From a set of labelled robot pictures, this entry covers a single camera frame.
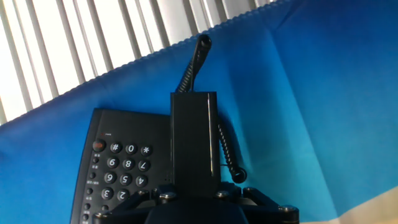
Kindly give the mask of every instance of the red button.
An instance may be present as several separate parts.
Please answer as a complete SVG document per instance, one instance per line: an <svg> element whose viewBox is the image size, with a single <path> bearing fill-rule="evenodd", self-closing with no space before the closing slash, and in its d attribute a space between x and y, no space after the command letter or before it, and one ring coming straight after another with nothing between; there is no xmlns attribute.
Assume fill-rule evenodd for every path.
<svg viewBox="0 0 398 224"><path fill-rule="evenodd" d="M94 143L93 143L93 149L96 152L102 152L105 149L105 142L102 139L97 139Z"/></svg>

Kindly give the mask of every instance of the telephone keypad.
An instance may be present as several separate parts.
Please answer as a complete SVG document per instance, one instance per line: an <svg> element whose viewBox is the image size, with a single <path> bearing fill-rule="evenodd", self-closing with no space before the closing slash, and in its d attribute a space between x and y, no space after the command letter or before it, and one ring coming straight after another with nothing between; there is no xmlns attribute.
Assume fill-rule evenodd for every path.
<svg viewBox="0 0 398 224"><path fill-rule="evenodd" d="M171 183L171 170L169 116L95 109L71 224L89 224L95 213L114 209L134 192Z"/></svg>

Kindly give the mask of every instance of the number button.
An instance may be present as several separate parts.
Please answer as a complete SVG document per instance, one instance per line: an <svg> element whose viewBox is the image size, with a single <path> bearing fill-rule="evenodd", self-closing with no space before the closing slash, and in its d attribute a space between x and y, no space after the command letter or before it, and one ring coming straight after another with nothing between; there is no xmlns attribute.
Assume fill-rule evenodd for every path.
<svg viewBox="0 0 398 224"><path fill-rule="evenodd" d="M110 157L107 161L108 167L109 168L117 168L117 166L119 165L119 159L116 157Z"/></svg>
<svg viewBox="0 0 398 224"><path fill-rule="evenodd" d="M116 174L114 172L107 172L104 180L107 184L113 184L116 181Z"/></svg>
<svg viewBox="0 0 398 224"><path fill-rule="evenodd" d="M132 182L132 177L130 174L123 174L122 176L120 176L120 184L127 186L131 184L131 182Z"/></svg>
<svg viewBox="0 0 398 224"><path fill-rule="evenodd" d="M148 171L150 168L150 162L148 160L144 160L144 161L139 161L138 163L138 169L145 172Z"/></svg>
<svg viewBox="0 0 398 224"><path fill-rule="evenodd" d="M120 151L122 151L122 145L120 143L113 143L111 145L111 152L119 153Z"/></svg>
<svg viewBox="0 0 398 224"><path fill-rule="evenodd" d="M138 187L145 187L148 184L148 177L141 175L136 178L136 185Z"/></svg>
<svg viewBox="0 0 398 224"><path fill-rule="evenodd" d="M145 157L150 156L152 154L152 148L149 146L142 147L141 154Z"/></svg>
<svg viewBox="0 0 398 224"><path fill-rule="evenodd" d="M126 152L130 155L133 155L137 152L137 147L134 144L126 146Z"/></svg>
<svg viewBox="0 0 398 224"><path fill-rule="evenodd" d="M135 162L132 159L126 159L125 161L123 161L123 168L125 168L126 170L131 170L134 165Z"/></svg>
<svg viewBox="0 0 398 224"><path fill-rule="evenodd" d="M105 188L101 192L101 196L104 200L109 200L113 197L113 189L110 187Z"/></svg>
<svg viewBox="0 0 398 224"><path fill-rule="evenodd" d="M118 200L122 202L125 199L129 198L129 196L130 196L130 192L126 189L122 189L118 193Z"/></svg>

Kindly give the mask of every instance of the black plastic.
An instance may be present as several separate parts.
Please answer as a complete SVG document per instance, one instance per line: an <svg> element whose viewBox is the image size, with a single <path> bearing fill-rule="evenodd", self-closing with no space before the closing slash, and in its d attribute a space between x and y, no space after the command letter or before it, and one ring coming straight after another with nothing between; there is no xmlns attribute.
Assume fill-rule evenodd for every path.
<svg viewBox="0 0 398 224"><path fill-rule="evenodd" d="M281 207L254 188L241 189L223 182L214 198L180 198L172 184L160 185L152 193L157 205L140 208L149 192L136 192L111 213L98 214L94 224L299 224L299 210Z"/></svg>
<svg viewBox="0 0 398 224"><path fill-rule="evenodd" d="M105 142L106 147L101 152L93 150L93 142L96 139ZM111 152L112 143L120 143L123 146L122 150L116 150L118 153ZM128 154L126 151L126 146L131 144L138 147L134 154ZM138 152L142 146L150 146L151 155L146 157ZM110 157L118 158L119 164L116 168L108 167L107 161ZM127 158L135 161L135 166L131 170L123 167L123 161ZM143 160L150 161L150 168L145 172L137 167L138 162ZM105 182L104 175L107 172L116 174L116 181L113 184ZM91 179L91 173L95 173L96 177ZM120 178L123 174L132 176L129 185L121 184ZM136 178L139 176L147 177L145 187L136 185ZM93 214L101 211L103 205L107 205L110 210L115 208L121 203L117 194L122 189L130 193L141 189L151 191L160 184L171 182L170 116L95 109L81 158L71 224L91 223ZM101 191L106 187L111 187L114 192L109 200L101 197ZM87 189L93 189L92 194L88 195ZM88 210L82 209L86 203L91 205ZM89 215L88 220L82 219L84 214Z"/></svg>
<svg viewBox="0 0 398 224"><path fill-rule="evenodd" d="M180 83L175 89L176 93L186 93L191 90L193 92L193 84L195 82L196 75L205 63L206 57L211 49L211 39L209 36L202 34L198 37L195 51L191 61L189 61L188 67L185 70ZM237 183L243 183L248 177L247 172L239 166L236 158L236 151L233 148L233 144L230 140L228 130L224 127L222 120L219 119L218 132L220 135L221 147L224 151L225 160L228 166L229 173L232 176L232 180Z"/></svg>
<svg viewBox="0 0 398 224"><path fill-rule="evenodd" d="M174 185L181 197L212 197L221 183L217 97L171 94Z"/></svg>

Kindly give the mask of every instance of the black telephone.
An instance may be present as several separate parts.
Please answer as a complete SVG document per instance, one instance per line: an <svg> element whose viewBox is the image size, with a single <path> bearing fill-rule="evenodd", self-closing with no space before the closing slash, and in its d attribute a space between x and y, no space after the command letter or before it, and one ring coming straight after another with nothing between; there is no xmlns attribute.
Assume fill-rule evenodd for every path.
<svg viewBox="0 0 398 224"><path fill-rule="evenodd" d="M170 116L94 110L71 224L298 223L295 207L280 207L254 188L243 190L243 197L251 201L246 202L239 187L221 183L220 142L234 182L244 182L247 174L238 166L218 117L216 93L193 91L210 47L210 38L200 35L184 76L171 94ZM159 207L169 202L171 206ZM204 210L218 219L201 215Z"/></svg>
<svg viewBox="0 0 398 224"><path fill-rule="evenodd" d="M218 131L221 127L218 127L216 120L216 95L215 93L192 93L193 96L181 94L188 92L189 88L193 89L195 76L203 65L210 47L210 38L207 35L199 36L194 56L175 93L172 93L171 117L128 111L94 110L81 158L73 202L72 224L91 223L95 212L114 209L138 190L151 191L160 185L175 184L181 185L181 189L186 189L186 194L189 194L189 191L198 192L197 189L200 189L199 192L202 191L202 194L207 194L218 187L221 179ZM182 108L182 105L194 113L205 110L203 114L208 118L203 118L205 123L200 123L198 128L202 128L207 136L198 138L201 133L197 130L194 130L194 133L186 132L185 128L196 124L189 123L192 120L187 111L189 109ZM208 134L210 118L213 136ZM176 153L173 150L177 147L190 147L184 145L185 141L174 141L174 136L189 138L193 135L194 139L199 139L194 144L209 147L211 152L193 154L184 153L186 151ZM222 137L221 140L223 144L227 144L228 139ZM243 182L246 173L237 165L233 151L228 149L225 154L235 181ZM196 166L192 164L193 170L200 169L200 166L203 169L209 167L211 174L207 180L203 180L207 174L202 175L200 171L196 173L194 171L194 174L202 175L197 177L181 169L186 165L183 157L189 156L191 158L187 160L188 162L201 161ZM201 178L201 182L195 182L194 179L197 178Z"/></svg>

